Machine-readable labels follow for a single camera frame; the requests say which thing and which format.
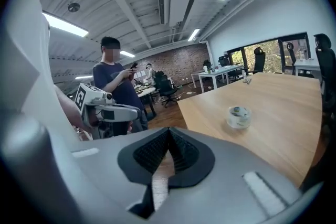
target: white wall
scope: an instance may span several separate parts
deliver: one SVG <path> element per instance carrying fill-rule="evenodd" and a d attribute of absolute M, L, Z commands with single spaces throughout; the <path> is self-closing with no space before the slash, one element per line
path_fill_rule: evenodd
<path fill-rule="evenodd" d="M 336 20 L 327 0 L 255 0 L 207 40 L 218 62 L 224 51 L 301 32 L 308 34 L 312 58 L 318 33 L 328 35 L 336 51 Z"/>

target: white ceiling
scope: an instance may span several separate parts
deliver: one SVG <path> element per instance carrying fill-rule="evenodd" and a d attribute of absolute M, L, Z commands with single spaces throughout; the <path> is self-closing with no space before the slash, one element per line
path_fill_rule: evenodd
<path fill-rule="evenodd" d="M 201 33 L 223 12 L 226 5 L 239 0 L 190 0 L 174 42 L 188 39 L 195 28 Z M 70 3 L 80 4 L 76 13 L 68 11 Z M 64 93 L 76 90 L 78 75 L 91 74 L 101 59 L 99 42 L 104 36 L 120 40 L 121 49 L 135 55 L 169 49 L 171 29 L 160 25 L 158 0 L 41 0 L 44 11 L 89 31 L 85 38 L 51 29 L 49 59 L 54 83 Z"/>

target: smartphone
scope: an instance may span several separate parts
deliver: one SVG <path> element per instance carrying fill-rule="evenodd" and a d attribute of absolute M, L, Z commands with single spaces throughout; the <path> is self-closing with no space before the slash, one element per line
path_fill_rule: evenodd
<path fill-rule="evenodd" d="M 136 68 L 137 65 L 138 65 L 138 63 L 137 63 L 137 62 L 134 62 L 134 63 L 132 64 L 132 66 L 131 66 L 131 69 Z"/>

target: brick wall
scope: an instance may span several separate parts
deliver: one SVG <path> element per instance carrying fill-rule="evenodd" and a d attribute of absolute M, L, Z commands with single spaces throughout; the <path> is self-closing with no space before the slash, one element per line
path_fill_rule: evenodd
<path fill-rule="evenodd" d="M 186 78 L 192 82 L 190 74 L 203 69 L 203 61 L 209 59 L 209 53 L 205 44 L 190 45 L 174 50 L 162 52 L 147 58 L 136 61 L 137 70 L 145 70 L 146 76 L 148 69 L 147 63 L 151 63 L 155 71 L 163 71 L 168 77 L 171 77 L 176 85 L 186 84 Z"/>

